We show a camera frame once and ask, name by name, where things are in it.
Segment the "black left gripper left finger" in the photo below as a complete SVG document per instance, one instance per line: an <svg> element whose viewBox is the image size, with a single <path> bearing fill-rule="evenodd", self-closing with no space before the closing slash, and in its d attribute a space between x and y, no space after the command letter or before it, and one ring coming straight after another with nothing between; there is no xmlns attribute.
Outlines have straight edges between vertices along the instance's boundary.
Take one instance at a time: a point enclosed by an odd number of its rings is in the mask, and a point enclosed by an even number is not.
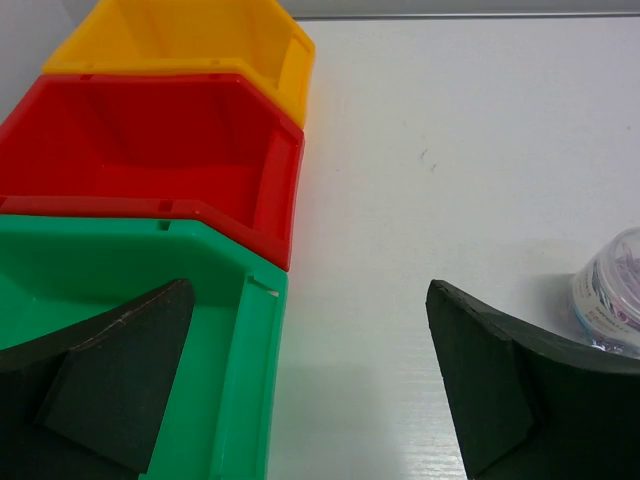
<svg viewBox="0 0 640 480"><path fill-rule="evenodd" d="M170 281L1 352L4 479L147 473L195 305Z"/></svg>

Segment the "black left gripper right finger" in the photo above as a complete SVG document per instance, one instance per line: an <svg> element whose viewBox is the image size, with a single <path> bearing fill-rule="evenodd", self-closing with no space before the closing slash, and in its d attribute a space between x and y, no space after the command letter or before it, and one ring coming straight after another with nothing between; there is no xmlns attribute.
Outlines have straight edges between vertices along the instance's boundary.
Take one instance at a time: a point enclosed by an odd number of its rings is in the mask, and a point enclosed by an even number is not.
<svg viewBox="0 0 640 480"><path fill-rule="evenodd" d="M467 478L638 478L638 360L443 280L430 283L426 312Z"/></svg>

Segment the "clear paperclip jar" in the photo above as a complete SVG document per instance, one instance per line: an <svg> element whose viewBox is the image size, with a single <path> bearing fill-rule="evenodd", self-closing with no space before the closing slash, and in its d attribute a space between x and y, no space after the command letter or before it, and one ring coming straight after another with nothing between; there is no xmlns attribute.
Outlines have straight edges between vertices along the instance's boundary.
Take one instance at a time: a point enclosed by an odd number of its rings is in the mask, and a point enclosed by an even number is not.
<svg viewBox="0 0 640 480"><path fill-rule="evenodd" d="M639 356L639 229L619 233L573 277L571 313L591 346Z"/></svg>

